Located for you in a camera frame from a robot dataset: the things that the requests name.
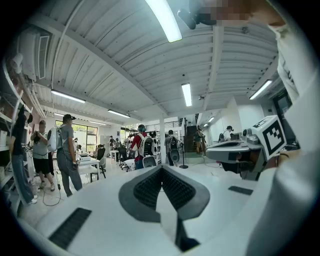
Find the cap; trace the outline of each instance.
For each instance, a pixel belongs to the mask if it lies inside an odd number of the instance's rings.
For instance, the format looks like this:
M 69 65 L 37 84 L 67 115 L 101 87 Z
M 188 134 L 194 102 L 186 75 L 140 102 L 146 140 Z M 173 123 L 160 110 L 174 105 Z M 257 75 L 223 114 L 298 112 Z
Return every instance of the cap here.
M 64 121 L 67 121 L 67 120 L 69 120 L 69 119 L 71 119 L 71 120 L 75 120 L 76 118 L 74 117 L 74 116 L 71 116 L 70 114 L 65 114 L 64 116 L 63 116 L 63 122 Z

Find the floor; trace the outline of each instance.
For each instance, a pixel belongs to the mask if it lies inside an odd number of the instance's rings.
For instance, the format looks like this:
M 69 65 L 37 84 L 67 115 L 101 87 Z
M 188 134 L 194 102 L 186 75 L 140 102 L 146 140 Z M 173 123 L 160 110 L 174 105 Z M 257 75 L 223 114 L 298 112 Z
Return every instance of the floor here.
M 58 170 L 58 166 L 56 161 L 54 161 L 54 165 L 56 170 Z M 228 178 L 235 178 L 240 179 L 240 176 L 230 172 L 230 171 L 224 171 L 222 168 L 219 168 L 219 165 L 215 163 L 215 161 L 210 160 L 206 157 L 202 157 L 202 159 L 199 160 L 199 163 L 194 164 L 188 164 L 189 170 L 197 172 L 199 174 L 205 175 L 205 176 L 217 176 L 217 177 L 228 177 Z M 125 170 L 121 170 L 119 165 L 115 164 L 114 160 L 107 158 L 106 162 L 106 177 L 112 177 L 116 176 L 122 173 L 125 173 Z M 58 190 L 57 185 L 57 178 L 59 180 L 61 190 Z M 54 177 L 54 184 L 55 184 L 55 191 L 50 191 L 50 183 L 48 180 L 46 180 L 46 187 L 45 189 L 39 189 L 39 185 L 41 183 L 39 177 L 35 177 L 32 180 L 32 190 L 33 193 L 38 195 L 37 203 L 29 206 L 24 206 L 20 204 L 19 210 L 18 210 L 18 217 L 24 219 L 31 227 L 35 228 L 37 223 L 42 219 L 43 216 L 46 215 L 47 212 L 51 211 L 56 205 L 59 203 L 59 200 L 63 202 L 67 199 L 67 195 L 65 193 L 65 190 L 63 188 L 62 182 L 61 182 L 61 175 L 60 172 L 57 175 L 57 178 Z M 90 183 L 90 175 L 84 174 L 81 175 L 82 185 L 85 187 Z M 77 191 L 73 187 L 72 182 L 70 181 L 70 188 L 73 193 L 76 193 Z M 169 199 L 167 198 L 166 194 L 164 192 L 159 193 L 158 200 L 157 200 L 157 211 L 161 213 L 162 215 L 170 216 L 170 218 L 165 218 L 168 220 L 166 223 L 162 223 L 163 229 L 167 232 L 168 236 L 171 237 L 173 240 L 175 238 L 175 234 L 172 230 L 175 230 L 175 228 L 172 228 L 172 224 L 176 223 L 176 216 L 177 213 L 175 209 L 172 208 L 166 208 L 165 212 L 161 212 L 161 205 L 162 204 L 168 204 Z

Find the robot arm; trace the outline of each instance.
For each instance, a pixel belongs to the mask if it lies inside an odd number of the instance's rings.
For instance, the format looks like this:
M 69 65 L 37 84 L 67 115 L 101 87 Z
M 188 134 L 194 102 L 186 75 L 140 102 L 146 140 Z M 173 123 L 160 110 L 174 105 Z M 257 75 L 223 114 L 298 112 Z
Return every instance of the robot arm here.
M 241 140 L 215 144 L 208 147 L 205 153 L 208 158 L 228 168 L 226 171 L 260 173 L 286 143 L 278 116 L 271 115 L 246 128 Z

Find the table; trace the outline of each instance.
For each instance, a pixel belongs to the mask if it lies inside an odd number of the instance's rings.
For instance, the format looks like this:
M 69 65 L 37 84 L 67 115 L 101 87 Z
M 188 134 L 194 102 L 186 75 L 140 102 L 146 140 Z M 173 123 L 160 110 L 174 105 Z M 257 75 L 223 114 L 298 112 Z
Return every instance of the table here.
M 111 158 L 111 163 L 112 163 L 112 154 L 114 154 L 114 161 L 116 162 L 116 163 L 118 163 L 117 162 L 117 154 L 119 153 L 119 151 L 118 150 L 110 150 L 110 158 Z
M 78 164 L 79 174 L 92 174 L 98 172 L 98 178 L 100 179 L 99 160 L 90 157 L 90 161 L 81 161 Z

